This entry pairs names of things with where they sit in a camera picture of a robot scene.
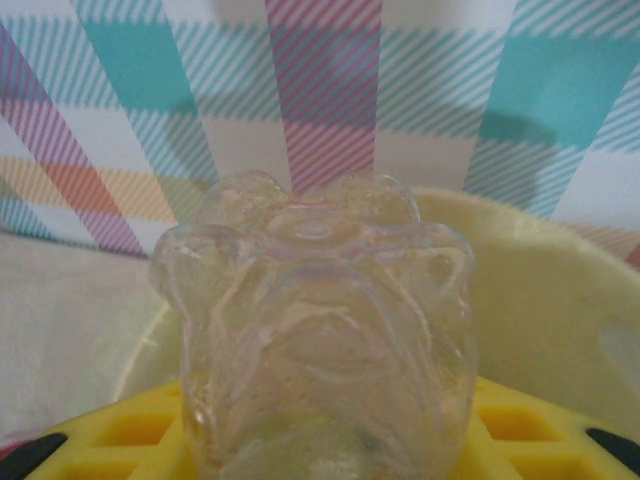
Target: black plastic piece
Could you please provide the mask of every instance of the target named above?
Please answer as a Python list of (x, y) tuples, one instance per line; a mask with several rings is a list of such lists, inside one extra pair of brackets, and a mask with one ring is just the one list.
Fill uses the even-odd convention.
[(23, 443), (0, 460), (0, 480), (24, 480), (67, 441), (64, 433), (52, 433)]
[(599, 428), (588, 428), (587, 435), (640, 477), (640, 445), (633, 440)]

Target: pink stripe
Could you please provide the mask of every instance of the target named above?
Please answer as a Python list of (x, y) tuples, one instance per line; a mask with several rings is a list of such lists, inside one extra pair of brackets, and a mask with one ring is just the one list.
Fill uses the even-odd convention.
[(313, 152), (315, 155), (329, 155), (331, 154), (337, 145), (340, 145), (343, 140), (351, 135), (351, 128), (344, 128), (340, 131), (339, 135), (327, 135), (327, 136), (309, 136), (309, 145), (303, 145), (300, 149), (289, 151), (289, 157), (291, 157), (291, 171), (293, 171), (298, 165), (298, 159), (304, 159), (305, 155), (309, 152)]
[[(375, 45), (369, 50), (369, 51), (373, 51), (373, 50), (377, 50), (378, 49), (378, 42), (375, 43)], [(340, 62), (340, 65), (344, 65), (346, 62), (348, 62), (348, 60), (358, 51), (357, 48), (353, 48), (350, 53), (348, 55), (346, 55), (342, 61)], [(353, 70), (354, 68), (356, 68), (357, 66), (361, 65), (363, 63), (363, 59), (365, 58), (366, 54), (363, 55), (362, 57), (360, 57), (356, 62), (354, 62), (354, 65), (351, 65), (348, 70)], [(365, 72), (368, 72), (372, 69), (377, 68), (378, 66), (378, 58), (377, 57), (373, 57), (372, 59), (370, 59), (369, 64), (366, 65), (366, 67), (364, 68)], [(315, 74), (315, 72), (318, 70), (318, 68), (316, 68), (313, 73), (310, 75), (311, 77), (313, 77), (313, 75)], [(327, 80), (331, 79), (333, 77), (333, 81), (331, 82), (327, 82)], [(287, 102), (287, 99), (284, 98), (284, 96), (282, 96), (282, 115), (284, 117), (289, 117), (290, 115), (292, 115), (293, 110), (304, 100), (307, 100), (309, 97), (313, 97), (314, 101), (312, 101), (310, 104), (307, 105), (306, 109), (304, 109), (302, 112), (298, 112), (295, 117), (302, 117), (304, 115), (304, 113), (308, 112), (311, 108), (315, 107), (319, 102), (322, 102), (323, 100), (323, 96), (327, 93), (327, 91), (330, 91), (336, 84), (339, 84), (340, 80), (336, 77), (334, 77), (333, 72), (329, 71), (327, 72), (320, 80), (316, 80), (314, 82), (314, 86), (312, 87), (312, 89), (310, 91), (307, 91), (305, 93), (305, 96), (303, 97), (302, 95), (296, 95), (296, 91), (291, 92), (292, 95), (290, 95), (289, 97), (298, 97), (297, 101), (295, 101), (293, 104), (290, 104), (289, 102)], [(352, 87), (354, 83), (357, 82), (362, 82), (362, 78), (360, 75), (358, 75), (355, 78), (352, 78), (349, 82), (346, 82), (344, 85), (342, 85), (342, 87), (340, 88), (340, 90), (338, 91), (340, 94), (342, 92), (344, 92), (344, 90), (347, 87)], [(371, 89), (377, 91), (377, 78), (373, 78), (372, 80), (368, 80), (366, 83), (372, 83)], [(317, 90), (321, 87), (324, 87), (320, 92), (317, 92)], [(283, 87), (280, 91), (281, 92), (285, 92), (287, 87)], [(334, 97), (339, 97), (338, 92), (332, 93), (332, 95)], [(369, 98), (369, 101), (372, 102), (372, 106), (375, 106), (375, 97), (373, 98)]]
[(315, 184), (325, 186), (336, 181), (344, 175), (363, 170), (371, 170), (371, 163), (369, 162), (371, 154), (371, 151), (362, 152), (359, 157), (350, 159), (349, 162), (345, 162), (339, 165), (338, 168), (327, 171), (324, 175), (316, 177)]
[(302, 181), (310, 175), (322, 175), (326, 171), (328, 164), (348, 162), (354, 156), (359, 155), (359, 152), (371, 150), (371, 142), (366, 140), (368, 139), (364, 139), (364, 141), (361, 141), (358, 144), (342, 144), (340, 152), (331, 156), (316, 156), (315, 158), (309, 158), (309, 162), (304, 166), (304, 168), (301, 167), (301, 169), (295, 173), (295, 178)]
[(629, 265), (632, 265), (640, 270), (640, 244), (638, 244), (636, 248), (634, 248), (633, 251), (629, 254), (626, 262)]
[(337, 126), (333, 126), (329, 129), (326, 129), (325, 132), (322, 132), (322, 135), (318, 134), (315, 137), (308, 135), (300, 138), (297, 142), (292, 141), (290, 143), (291, 146), (287, 149), (289, 152), (289, 156), (295, 157), (300, 152), (309, 150), (315, 151), (318, 148), (323, 148), (324, 146), (326, 146), (326, 137), (333, 138), (335, 141), (339, 141), (346, 135), (349, 135), (351, 131), (352, 129), (349, 127), (340, 129)]
[[(281, 25), (279, 23), (275, 23), (274, 26), (276, 27), (276, 29), (278, 27), (281, 27)], [(281, 63), (283, 58), (289, 58), (290, 55), (291, 55), (291, 51), (296, 48), (295, 42), (289, 42), (291, 35), (293, 35), (294, 32), (300, 32), (300, 30), (302, 30), (302, 32), (304, 32), (305, 35), (308, 35), (311, 31), (314, 30), (314, 25), (310, 25), (310, 26), (308, 26), (308, 27), (306, 27), (304, 29), (295, 28), (295, 27), (284, 27), (284, 28), (286, 28), (286, 33), (277, 42), (274, 42), (272, 44), (272, 47), (271, 47), (272, 50), (273, 50), (273, 54), (274, 54), (273, 55), (273, 59), (274, 59), (275, 62), (278, 62), (278, 63)], [(282, 49), (281, 48), (282, 45), (286, 45), (287, 43), (289, 43), (289, 48)], [(300, 58), (301, 56), (304, 56), (309, 51), (309, 49), (311, 49), (314, 46), (317, 48), (318, 44), (316, 43), (314, 45), (314, 42), (312, 40), (308, 41), (306, 47), (304, 48), (304, 50), (302, 52), (298, 53), (295, 61), (292, 61), (291, 65), (289, 65), (289, 67), (285, 71), (283, 71), (281, 73), (281, 75), (285, 76), (289, 72), (289, 70), (291, 68), (293, 68), (296, 65), (299, 65), (298, 64), (298, 58)]]
[(292, 183), (295, 190), (303, 190), (314, 185), (322, 178), (328, 178), (329, 181), (338, 178), (336, 175), (343, 170), (348, 170), (355, 162), (359, 162), (362, 158), (367, 158), (368, 162), (373, 165), (373, 140), (374, 132), (366, 131), (364, 138), (358, 142), (354, 140), (363, 137), (362, 132), (354, 132), (351, 138), (347, 138), (337, 145), (331, 145), (330, 148), (339, 147), (340, 149), (329, 155), (314, 154), (314, 152), (305, 152), (301, 155), (307, 159), (305, 166), (300, 169), (291, 171)]
[[(374, 35), (379, 35), (379, 31), (378, 30), (371, 30), (369, 31), (369, 33), (367, 34), (366, 37), (362, 38), (360, 42), (358, 42), (357, 46), (351, 47), (350, 49), (350, 53), (349, 55), (346, 55), (342, 58), (342, 60), (340, 61), (338, 66), (344, 66), (345, 63), (347, 63), (349, 61), (349, 59), (356, 53), (358, 52), (359, 48), (361, 45), (366, 44), (372, 36)], [(348, 70), (351, 71), (354, 68), (356, 68), (357, 66), (360, 65), (360, 63), (362, 62), (362, 58), (364, 58), (367, 54), (369, 54), (372, 51), (375, 51), (378, 48), (378, 44), (379, 42), (375, 42), (374, 46), (372, 46), (371, 49), (369, 49), (365, 55), (362, 55), (362, 57), (360, 57), (361, 59), (355, 64), (355, 65), (351, 65), (349, 66)], [(298, 64), (298, 60), (300, 59), (300, 57), (304, 57), (305, 52), (301, 52), (295, 59), (290, 60), (291, 61), (291, 65), (299, 65)], [(377, 65), (378, 64), (378, 59), (377, 56), (373, 56), (373, 60), (374, 60), (374, 64)], [(306, 62), (303, 63), (302, 65), (302, 69), (304, 69), (304, 67), (306, 67), (307, 65), (309, 65), (311, 62), (313, 61), (313, 57), (309, 58)], [(313, 76), (318, 72), (318, 70), (322, 70), (323, 68), (325, 68), (327, 65), (329, 65), (331, 63), (331, 57), (329, 55), (326, 56), (326, 58), (320, 62), (318, 65), (316, 65), (316, 67), (306, 75), (306, 78), (313, 78)], [(282, 86), (279, 86), (279, 89), (281, 92), (285, 92), (285, 91), (289, 91), (291, 90), (291, 86), (292, 84), (294, 84), (295, 82), (298, 82), (300, 79), (298, 78), (298, 76), (301, 76), (301, 74), (297, 74), (292, 76), (292, 78), (287, 82), (284, 83)], [(278, 71), (278, 76), (280, 78), (284, 78), (285, 77), (285, 73), (284, 72), (280, 72)], [(322, 77), (319, 80), (314, 80), (314, 83), (316, 83), (316, 85), (322, 85), (323, 82), (326, 81), (327, 78), (330, 78), (331, 76), (333, 76), (333, 71), (331, 69), (329, 69), (329, 71), (324, 75), (324, 77)]]
[[(127, 250), (129, 253), (143, 254), (142, 246), (129, 228), (106, 186), (99, 179), (97, 171), (91, 166), (89, 159), (73, 137), (73, 133), (66, 125), (62, 115), (51, 103), (51, 99), (46, 95), (44, 88), (42, 88), (15, 43), (9, 38), (8, 32), (2, 24), (0, 24), (0, 42), (0, 66), (7, 63), (4, 61), (7, 56), (7, 50), (9, 54), (9, 67), (6, 74), (0, 71), (0, 86), (3, 87), (5, 92), (0, 102), (2, 115), (35, 157), (36, 161), (47, 172), (49, 178), (56, 184), (60, 193), (75, 210), (100, 248), (113, 249), (114, 246), (128, 245), (131, 246)], [(17, 63), (17, 68), (19, 69), (15, 84), (11, 83), (13, 81), (11, 75), (14, 63)], [(30, 100), (28, 95), (32, 88), (36, 92), (36, 98)], [(13, 95), (13, 93), (9, 92), (10, 90), (15, 93), (17, 98), (10, 98)], [(73, 158), (65, 158), (61, 154), (68, 146), (72, 146), (72, 152), (77, 152)], [(64, 165), (82, 167), (84, 169), (80, 172), (82, 180), (73, 175), (73, 170), (61, 170), (61, 168), (68, 168), (63, 167)], [(92, 191), (84, 192), (82, 187), (89, 179), (91, 179)], [(85, 193), (86, 196), (79, 198), (81, 193)], [(106, 210), (116, 213), (89, 212), (87, 214), (80, 205), (82, 202), (91, 205), (92, 199), (93, 204), (98, 207), (104, 206)], [(99, 228), (99, 225), (95, 222), (95, 216), (99, 218), (105, 215), (114, 217), (113, 228)]]
[[(371, 169), (381, 1), (310, 2), (304, 6), (292, 0), (265, 2), (294, 190), (330, 183), (347, 172)], [(373, 28), (366, 28), (376, 20)], [(315, 30), (322, 29), (329, 29), (331, 34), (318, 35), (315, 43), (311, 39), (296, 50), (316, 34)], [(297, 45), (291, 41), (294, 34), (302, 39)], [(332, 42), (340, 42), (338, 48), (343, 49), (335, 65)], [(352, 123), (360, 128), (354, 129)]]
[[(302, 152), (298, 158), (304, 161), (304, 165), (313, 164), (313, 162), (320, 162), (323, 158), (348, 158), (351, 155), (351, 150), (359, 148), (365, 148), (371, 143), (370, 136), (372, 132), (370, 130), (362, 130), (355, 133), (350, 132), (350, 136), (346, 139), (335, 140), (333, 142), (327, 141), (322, 149), (310, 149), (306, 152)], [(291, 162), (291, 174), (298, 174), (300, 165), (298, 168), (294, 168), (293, 162)]]

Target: teal stripe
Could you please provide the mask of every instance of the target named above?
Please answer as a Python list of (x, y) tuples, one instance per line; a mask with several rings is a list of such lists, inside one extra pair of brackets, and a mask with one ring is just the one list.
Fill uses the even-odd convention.
[(616, 100), (593, 142), (594, 149), (636, 152), (640, 149), (640, 65)]
[(548, 0), (521, 0), (514, 12), (510, 34), (634, 38), (633, 30), (626, 31), (633, 26), (640, 28), (640, 9), (634, 1), (565, 1), (552, 6)]
[(504, 40), (493, 32), (383, 32), (377, 128), (475, 135)]
[(268, 26), (173, 26), (201, 115), (247, 120), (281, 118)]
[(168, 24), (84, 24), (93, 49), (126, 109), (196, 113)]
[(12, 18), (9, 34), (52, 101), (61, 106), (116, 107), (118, 102), (81, 25), (58, 18)]
[(162, 0), (70, 0), (83, 22), (164, 23)]
[(127, 115), (156, 175), (217, 178), (209, 144), (197, 116), (138, 110), (128, 111)]
[(480, 136), (587, 148), (639, 60), (627, 40), (508, 37)]
[(464, 191), (549, 217), (585, 151), (578, 147), (480, 140)]
[(2, 197), (0, 191), (0, 219), (18, 235), (53, 240), (54, 237), (35, 213), (19, 198)]

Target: clear plastic bottle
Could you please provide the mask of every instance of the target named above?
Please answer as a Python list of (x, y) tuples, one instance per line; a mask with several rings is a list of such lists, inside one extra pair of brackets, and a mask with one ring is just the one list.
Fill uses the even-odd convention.
[(202, 478), (445, 478), (477, 372), (472, 264), (384, 175), (304, 196), (255, 171), (218, 182), (151, 272), (184, 320)]

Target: square hole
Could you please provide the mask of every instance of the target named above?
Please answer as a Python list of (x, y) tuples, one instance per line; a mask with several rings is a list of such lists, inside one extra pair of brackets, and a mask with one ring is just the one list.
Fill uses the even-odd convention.
[(118, 417), (100, 435), (99, 447), (157, 445), (175, 420), (167, 413), (139, 413)]
[(486, 407), (478, 415), (495, 440), (554, 441), (556, 431), (534, 411), (523, 407)]
[(570, 456), (514, 456), (509, 460), (524, 480), (601, 480), (586, 460)]
[(71, 465), (58, 480), (127, 480), (135, 463), (87, 462)]
[(167, 396), (168, 397), (179, 397), (181, 394), (182, 394), (182, 388), (180, 388), (180, 385), (176, 385), (175, 387), (171, 387), (167, 391)]
[(171, 468), (171, 474), (167, 475), (167, 478), (200, 478), (195, 460), (187, 445), (183, 444), (178, 448), (180, 449), (178, 460)]

